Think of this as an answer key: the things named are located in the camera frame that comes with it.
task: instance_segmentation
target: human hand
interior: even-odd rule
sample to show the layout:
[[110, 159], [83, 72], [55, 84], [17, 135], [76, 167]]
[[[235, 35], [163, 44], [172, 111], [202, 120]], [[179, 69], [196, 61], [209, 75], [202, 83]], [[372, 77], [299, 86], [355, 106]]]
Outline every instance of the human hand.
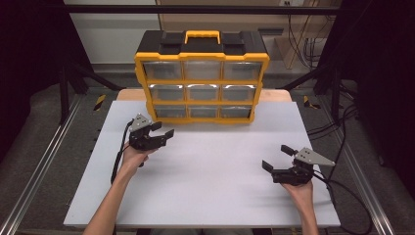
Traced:
[[291, 184], [281, 184], [291, 195], [293, 202], [299, 211], [313, 210], [312, 192], [313, 185], [311, 180], [306, 184], [294, 186]]
[[124, 151], [122, 157], [122, 165], [121, 167], [127, 168], [129, 171], [133, 173], [136, 172], [138, 166], [145, 162], [150, 154], [153, 154], [157, 149], [148, 150], [148, 151], [141, 151], [136, 150], [133, 147], [129, 146], [129, 143], [124, 144]]

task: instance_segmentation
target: black cable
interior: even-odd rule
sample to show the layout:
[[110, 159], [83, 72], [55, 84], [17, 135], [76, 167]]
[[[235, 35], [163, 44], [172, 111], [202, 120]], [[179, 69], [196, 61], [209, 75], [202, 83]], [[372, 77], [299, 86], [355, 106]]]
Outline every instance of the black cable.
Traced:
[[134, 119], [131, 122], [129, 122], [127, 124], [127, 126], [125, 127], [124, 134], [122, 136], [121, 147], [119, 149], [119, 152], [116, 154], [116, 158], [115, 158], [115, 163], [114, 163], [114, 168], [113, 168], [113, 174], [111, 175], [111, 184], [114, 183], [114, 180], [115, 180], [115, 177], [116, 177], [116, 172], [118, 171], [118, 165], [119, 165], [119, 161], [121, 160], [122, 153], [124, 152], [124, 150], [126, 148], [129, 147], [129, 146], [127, 146], [124, 149], [125, 136], [127, 135], [128, 127], [132, 124], [133, 121], [134, 121]]
[[[348, 191], [349, 192], [349, 194], [354, 198], [354, 199], [356, 199], [356, 201], [364, 208], [364, 210], [366, 211], [366, 213], [367, 213], [367, 215], [368, 215], [368, 217], [369, 217], [369, 227], [368, 227], [368, 229], [365, 231], [365, 232], [363, 232], [363, 233], [356, 233], [356, 232], [353, 232], [353, 231], [351, 231], [351, 230], [349, 230], [349, 229], [346, 229], [346, 228], [344, 228], [343, 226], [340, 226], [341, 228], [342, 228], [342, 230], [344, 230], [345, 232], [347, 232], [347, 233], [349, 233], [349, 234], [352, 234], [352, 235], [367, 235], [367, 234], [369, 234], [371, 231], [372, 231], [372, 229], [373, 229], [373, 223], [372, 223], [372, 216], [371, 216], [371, 214], [370, 214], [370, 212], [369, 212], [369, 210], [367, 209], [367, 207], [366, 207], [366, 205], [363, 203], [363, 201], [362, 200], [360, 200], [359, 199], [359, 197], [353, 192], [353, 191], [351, 191], [349, 188], [347, 188], [344, 184], [342, 184], [341, 182], [339, 182], [339, 181], [336, 181], [336, 180], [333, 180], [333, 179], [324, 179], [324, 178], [322, 178], [322, 177], [320, 177], [319, 175], [317, 175], [317, 174], [313, 174], [314, 175], [314, 177], [316, 177], [316, 178], [318, 178], [319, 180], [321, 180], [322, 182], [324, 182], [326, 185], [327, 185], [327, 187], [329, 187], [330, 189], [333, 189], [333, 187], [330, 185], [330, 183], [334, 183], [334, 184], [336, 184], [336, 185], [338, 185], [338, 186], [340, 186], [340, 187], [342, 187], [343, 189], [345, 189], [346, 191]], [[334, 194], [333, 194], [333, 198], [332, 198], [332, 200], [333, 200], [333, 205], [336, 207], [336, 200], [334, 199]]]
[[[296, 47], [294, 47], [293, 42], [291, 41], [291, 34], [293, 35], [293, 39], [294, 39], [294, 43], [296, 44]], [[291, 28], [291, 15], [288, 15], [288, 41], [290, 42], [291, 47], [293, 48], [296, 55], [299, 57], [302, 64], [306, 66], [304, 61], [301, 59], [300, 48], [299, 48], [299, 45], [297, 44], [296, 37], [294, 36], [293, 29]]]
[[[350, 112], [348, 112], [348, 113], [346, 114], [346, 116], [345, 116], [345, 117], [341, 117], [341, 118], [340, 118], [340, 120], [341, 120], [341, 121], [343, 121], [343, 119], [348, 119], [348, 118], [353, 117], [354, 115], [351, 115], [351, 116], [350, 116], [350, 114], [351, 114], [352, 112], [354, 112], [354, 111], [357, 111], [357, 108], [355, 108], [355, 109], [351, 110]], [[336, 125], [336, 124], [335, 124], [334, 122], [329, 122], [329, 123], [327, 123], [327, 124], [325, 124], [325, 125], [323, 125], [323, 126], [316, 127], [316, 128], [312, 128], [312, 129], [309, 129], [309, 130], [307, 130], [307, 135], [308, 135], [308, 136], [311, 136], [311, 135], [315, 135], [315, 134], [321, 133], [321, 132], [323, 132], [323, 131], [325, 131], [325, 130], [327, 130], [327, 129], [329, 129], [329, 128], [331, 128], [331, 127], [335, 126], [335, 125]]]
[[323, 137], [326, 137], [327, 135], [329, 135], [330, 133], [336, 131], [337, 129], [339, 129], [339, 126], [337, 126], [336, 128], [330, 130], [329, 132], [324, 133], [323, 135], [320, 135], [318, 137], [315, 137], [315, 138], [310, 139], [310, 141], [314, 141], [314, 140], [318, 140], [318, 139], [321, 139]]
[[[348, 106], [348, 107], [347, 107], [347, 108], [343, 111], [343, 117], [345, 116], [345, 114], [346, 114], [346, 112], [348, 111], [348, 109], [350, 109], [350, 108], [351, 108], [351, 107], [353, 107], [353, 106], [354, 106], [354, 104], [352, 104], [352, 105]], [[336, 164], [336, 165], [337, 165], [337, 163], [338, 163], [338, 161], [339, 161], [340, 155], [341, 155], [342, 150], [343, 150], [343, 146], [345, 145], [345, 142], [346, 142], [346, 119], [345, 119], [345, 118], [343, 118], [343, 119], [342, 119], [342, 128], [343, 128], [343, 139], [342, 139], [342, 144], [340, 145], [339, 152], [337, 153], [336, 158], [335, 158], [335, 160], [334, 160], [334, 162], [335, 162], [335, 164]], [[330, 179], [332, 178], [332, 176], [333, 176], [333, 172], [334, 172], [334, 171], [335, 171], [335, 169], [336, 169], [336, 165], [332, 167], [332, 170], [330, 171], [329, 177], [327, 177], [327, 179], [328, 179], [328, 180], [330, 180]]]
[[310, 66], [313, 68], [313, 65], [312, 65], [312, 60], [313, 60], [313, 55], [314, 55], [314, 45], [313, 46], [311, 46], [311, 43], [310, 43]]

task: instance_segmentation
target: aluminum rail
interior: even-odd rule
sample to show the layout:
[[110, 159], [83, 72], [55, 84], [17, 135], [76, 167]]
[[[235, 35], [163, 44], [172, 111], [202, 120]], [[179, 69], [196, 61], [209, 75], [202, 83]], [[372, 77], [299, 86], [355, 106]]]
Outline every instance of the aluminum rail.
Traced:
[[43, 10], [89, 14], [230, 14], [230, 15], [315, 15], [358, 14], [338, 7], [269, 7], [212, 5], [45, 5]]
[[65, 138], [65, 135], [68, 132], [68, 129], [75, 117], [79, 104], [83, 100], [83, 96], [75, 95], [71, 104], [71, 112], [67, 120], [59, 125], [57, 131], [55, 132], [54, 137], [52, 138], [49, 146], [47, 147], [45, 153], [39, 161], [39, 164], [36, 167], [36, 170], [33, 172], [29, 181], [27, 182], [21, 196], [13, 207], [12, 212], [7, 217], [6, 221], [0, 228], [1, 235], [13, 235], [18, 230], [19, 225], [22, 222], [22, 219], [30, 206], [31, 201], [34, 198], [34, 195], [37, 192], [48, 168], [54, 159], [56, 153], [58, 152], [59, 147], [61, 146], [62, 141]]
[[[321, 101], [322, 107], [324, 112], [326, 113], [327, 117], [332, 120], [331, 114], [330, 114], [330, 105], [327, 97], [320, 97], [319, 100]], [[339, 141], [339, 144], [342, 143], [342, 140], [344, 138], [344, 133], [341, 128], [338, 128], [337, 131], [335, 131], [337, 140]], [[373, 224], [375, 225], [376, 229], [378, 230], [378, 233], [381, 235], [393, 235], [394, 231], [391, 226], [390, 221], [388, 220], [388, 217], [386, 216], [381, 204], [379, 203], [378, 198], [375, 195], [375, 192], [373, 191], [372, 187], [369, 184], [369, 181], [367, 180], [362, 168], [360, 167], [359, 163], [356, 160], [356, 157], [353, 154], [353, 151], [351, 150], [350, 146], [345, 141], [345, 161], [348, 167], [348, 170], [350, 171], [350, 175], [353, 177], [353, 181], [357, 186], [357, 190], [359, 190], [360, 196], [363, 199], [363, 202], [365, 203], [368, 211], [370, 212], [372, 216]]]

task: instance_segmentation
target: yellow storage organizer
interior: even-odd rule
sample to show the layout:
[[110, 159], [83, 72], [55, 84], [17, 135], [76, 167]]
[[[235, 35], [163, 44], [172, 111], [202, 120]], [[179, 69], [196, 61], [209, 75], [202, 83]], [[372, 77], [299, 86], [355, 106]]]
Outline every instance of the yellow storage organizer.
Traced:
[[154, 121], [249, 123], [269, 57], [256, 31], [148, 30], [134, 61]]

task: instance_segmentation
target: black curtain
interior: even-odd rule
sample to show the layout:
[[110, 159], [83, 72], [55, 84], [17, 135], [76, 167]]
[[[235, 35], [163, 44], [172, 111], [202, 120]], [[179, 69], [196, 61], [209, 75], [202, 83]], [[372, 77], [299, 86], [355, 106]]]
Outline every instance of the black curtain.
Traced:
[[[92, 71], [69, 14], [44, 11], [48, 3], [64, 4], [0, 1], [0, 162], [30, 112], [31, 95], [58, 83], [70, 63]], [[68, 70], [68, 76], [71, 84], [85, 86], [80, 74]]]
[[[339, 60], [342, 79], [357, 82], [357, 106], [379, 154], [415, 198], [415, 1], [356, 2], [344, 4], [364, 13], [359, 23], [352, 27], [352, 20], [336, 22], [322, 60]], [[337, 48], [342, 40], [343, 48]], [[334, 58], [333, 51], [342, 53]], [[321, 87], [330, 87], [331, 78], [322, 78]]]

